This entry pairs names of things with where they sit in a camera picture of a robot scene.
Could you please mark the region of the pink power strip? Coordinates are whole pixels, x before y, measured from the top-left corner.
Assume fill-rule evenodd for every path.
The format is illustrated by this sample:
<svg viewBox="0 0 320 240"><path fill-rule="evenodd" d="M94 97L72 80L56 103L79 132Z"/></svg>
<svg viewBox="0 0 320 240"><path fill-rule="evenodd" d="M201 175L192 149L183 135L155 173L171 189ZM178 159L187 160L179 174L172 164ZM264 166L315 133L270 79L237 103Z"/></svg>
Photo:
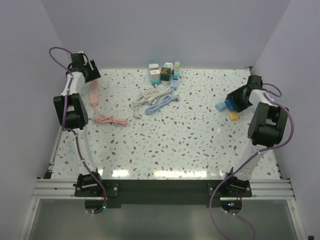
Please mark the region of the pink power strip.
<svg viewBox="0 0 320 240"><path fill-rule="evenodd" d="M98 105L100 103L99 84L97 80L90 82L90 104L92 105L95 114L92 119L98 124L115 124L119 126L126 126L128 124L127 119L117 118L114 116L106 116L99 112Z"/></svg>

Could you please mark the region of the blue cube socket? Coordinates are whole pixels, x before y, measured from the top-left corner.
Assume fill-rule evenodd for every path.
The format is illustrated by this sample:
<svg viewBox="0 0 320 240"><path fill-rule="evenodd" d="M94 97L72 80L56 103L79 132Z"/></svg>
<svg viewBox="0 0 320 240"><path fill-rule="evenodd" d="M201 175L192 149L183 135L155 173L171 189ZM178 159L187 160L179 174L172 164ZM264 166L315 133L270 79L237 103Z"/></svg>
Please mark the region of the blue cube socket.
<svg viewBox="0 0 320 240"><path fill-rule="evenodd" d="M232 98L226 99L224 101L224 103L225 103L226 107L228 108L228 110L233 111L233 112L237 112L236 104Z"/></svg>

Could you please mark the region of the yellow plug adapter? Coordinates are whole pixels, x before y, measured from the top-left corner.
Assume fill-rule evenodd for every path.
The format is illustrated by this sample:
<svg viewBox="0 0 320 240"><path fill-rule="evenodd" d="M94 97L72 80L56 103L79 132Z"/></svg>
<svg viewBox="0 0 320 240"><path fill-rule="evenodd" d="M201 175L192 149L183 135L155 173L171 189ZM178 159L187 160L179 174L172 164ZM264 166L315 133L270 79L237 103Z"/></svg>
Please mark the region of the yellow plug adapter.
<svg viewBox="0 0 320 240"><path fill-rule="evenodd" d="M230 112L228 116L231 122L234 122L240 119L239 115L236 112Z"/></svg>

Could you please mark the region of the light blue plug adapter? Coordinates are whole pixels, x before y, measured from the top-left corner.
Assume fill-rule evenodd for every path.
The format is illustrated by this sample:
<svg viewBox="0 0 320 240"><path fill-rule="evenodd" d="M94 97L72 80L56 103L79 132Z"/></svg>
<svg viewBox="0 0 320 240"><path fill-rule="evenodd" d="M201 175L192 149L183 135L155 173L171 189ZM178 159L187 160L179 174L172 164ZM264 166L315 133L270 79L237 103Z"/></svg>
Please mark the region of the light blue plug adapter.
<svg viewBox="0 0 320 240"><path fill-rule="evenodd" d="M222 112L227 108L226 104L224 102L219 102L215 105L215 108L219 111Z"/></svg>

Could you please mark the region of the light blue power strip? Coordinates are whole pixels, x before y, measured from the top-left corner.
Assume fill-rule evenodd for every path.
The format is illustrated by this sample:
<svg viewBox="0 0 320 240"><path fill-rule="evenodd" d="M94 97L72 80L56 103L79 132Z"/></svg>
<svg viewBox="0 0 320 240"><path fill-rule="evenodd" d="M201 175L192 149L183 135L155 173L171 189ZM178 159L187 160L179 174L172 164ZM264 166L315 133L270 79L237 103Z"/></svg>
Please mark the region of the light blue power strip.
<svg viewBox="0 0 320 240"><path fill-rule="evenodd" d="M155 104L152 104L151 106L147 107L145 109L145 114L146 115L151 115L153 113L155 113L156 111L160 110L162 107L164 107L165 105L170 104L171 102L178 102L180 100L180 95L179 94L175 94L175 91L177 90L179 86L179 81L178 79L172 79L170 81L170 89L171 89L171 94L164 96L160 101L158 101Z"/></svg>

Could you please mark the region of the teal plug adapter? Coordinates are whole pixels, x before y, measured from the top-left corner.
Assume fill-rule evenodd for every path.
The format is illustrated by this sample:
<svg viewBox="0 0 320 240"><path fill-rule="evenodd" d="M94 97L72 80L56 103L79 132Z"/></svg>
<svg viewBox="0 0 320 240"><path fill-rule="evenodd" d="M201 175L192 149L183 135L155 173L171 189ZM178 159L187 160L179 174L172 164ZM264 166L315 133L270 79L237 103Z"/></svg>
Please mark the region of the teal plug adapter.
<svg viewBox="0 0 320 240"><path fill-rule="evenodd" d="M174 79L174 80L178 80L179 75L180 75L180 71L179 71L179 70L175 70L175 71L173 72L173 79Z"/></svg>

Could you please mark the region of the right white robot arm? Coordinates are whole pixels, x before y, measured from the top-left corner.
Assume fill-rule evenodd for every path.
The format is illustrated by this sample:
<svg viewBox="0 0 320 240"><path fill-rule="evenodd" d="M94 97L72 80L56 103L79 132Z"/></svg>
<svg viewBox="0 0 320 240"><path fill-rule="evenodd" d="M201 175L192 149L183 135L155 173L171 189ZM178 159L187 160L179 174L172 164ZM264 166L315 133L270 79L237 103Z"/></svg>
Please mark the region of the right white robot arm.
<svg viewBox="0 0 320 240"><path fill-rule="evenodd" d="M236 170L226 174L220 196L236 196L250 191L250 179L258 162L265 152L280 144L285 132L288 110L276 105L263 88L261 76L250 75L247 83L229 93L225 99L226 106L234 113L240 113L249 107L255 107L248 126L248 145Z"/></svg>

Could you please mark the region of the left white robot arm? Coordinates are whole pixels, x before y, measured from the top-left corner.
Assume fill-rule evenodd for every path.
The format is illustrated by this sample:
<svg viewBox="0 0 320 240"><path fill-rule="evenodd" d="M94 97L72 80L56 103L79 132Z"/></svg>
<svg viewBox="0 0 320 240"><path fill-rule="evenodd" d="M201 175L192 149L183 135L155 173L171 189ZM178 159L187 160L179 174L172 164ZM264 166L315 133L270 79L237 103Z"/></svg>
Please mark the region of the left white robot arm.
<svg viewBox="0 0 320 240"><path fill-rule="evenodd" d="M64 131L74 137L74 148L78 155L78 177L75 187L77 197L102 197L104 184L89 146L89 117L81 98L85 84L101 77L93 60L80 51L71 53L71 63L65 68L66 84L62 93L53 98L53 104Z"/></svg>

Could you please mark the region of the white charger front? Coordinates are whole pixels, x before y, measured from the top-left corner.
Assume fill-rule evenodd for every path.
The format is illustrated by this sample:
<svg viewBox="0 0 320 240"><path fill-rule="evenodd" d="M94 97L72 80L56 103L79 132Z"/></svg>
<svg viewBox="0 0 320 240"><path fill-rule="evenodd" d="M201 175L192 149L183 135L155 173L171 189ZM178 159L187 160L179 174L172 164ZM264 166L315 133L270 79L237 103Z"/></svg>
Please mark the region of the white charger front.
<svg viewBox="0 0 320 240"><path fill-rule="evenodd" d="M160 70L159 69L150 70L150 78L151 78L151 81L160 80Z"/></svg>

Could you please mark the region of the white power strip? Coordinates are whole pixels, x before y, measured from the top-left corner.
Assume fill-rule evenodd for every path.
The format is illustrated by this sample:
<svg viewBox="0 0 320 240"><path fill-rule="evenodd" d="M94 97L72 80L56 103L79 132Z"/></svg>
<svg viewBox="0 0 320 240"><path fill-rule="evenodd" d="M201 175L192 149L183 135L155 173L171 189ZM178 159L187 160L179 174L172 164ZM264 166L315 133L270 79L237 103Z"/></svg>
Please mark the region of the white power strip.
<svg viewBox="0 0 320 240"><path fill-rule="evenodd" d="M172 93L173 89L169 85L159 84L159 82L160 80L157 80L154 86L141 92L132 102L131 108L135 118L140 119L142 116L139 112L140 107L155 105L161 97Z"/></svg>

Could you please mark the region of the green picture charger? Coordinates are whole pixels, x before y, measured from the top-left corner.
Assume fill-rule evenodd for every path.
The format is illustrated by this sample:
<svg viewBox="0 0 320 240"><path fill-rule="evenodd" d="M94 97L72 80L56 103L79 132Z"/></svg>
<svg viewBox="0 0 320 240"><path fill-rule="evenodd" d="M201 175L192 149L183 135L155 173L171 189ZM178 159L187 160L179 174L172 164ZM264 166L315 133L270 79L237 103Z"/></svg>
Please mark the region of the green picture charger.
<svg viewBox="0 0 320 240"><path fill-rule="evenodd" d="M162 67L160 70L160 80L162 82L169 82L171 79L171 68L169 67Z"/></svg>

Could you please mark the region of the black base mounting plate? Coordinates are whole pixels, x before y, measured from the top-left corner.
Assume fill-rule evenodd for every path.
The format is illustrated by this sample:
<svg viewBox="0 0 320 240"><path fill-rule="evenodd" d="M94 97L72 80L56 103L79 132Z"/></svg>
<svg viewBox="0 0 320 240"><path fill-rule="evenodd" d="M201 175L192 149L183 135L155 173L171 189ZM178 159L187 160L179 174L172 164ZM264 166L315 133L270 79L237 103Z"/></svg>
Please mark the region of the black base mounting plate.
<svg viewBox="0 0 320 240"><path fill-rule="evenodd" d="M220 207L220 198L250 198L249 181L237 180L102 180L102 185L89 180L87 186L73 184L74 195L85 198L85 207L110 209L122 205L205 205Z"/></svg>

